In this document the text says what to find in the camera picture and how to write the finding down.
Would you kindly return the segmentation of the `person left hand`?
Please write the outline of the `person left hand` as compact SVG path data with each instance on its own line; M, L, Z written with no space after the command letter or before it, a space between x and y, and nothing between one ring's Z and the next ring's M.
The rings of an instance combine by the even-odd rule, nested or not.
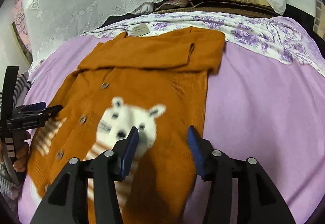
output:
M15 169L16 172L24 172L26 170L28 159L29 159L29 149L30 149L30 146L26 142L26 140L29 139L31 139L31 135L29 132L25 131L23 145L21 146L20 149L16 151L17 160L15 161L15 163L13 163L13 168Z

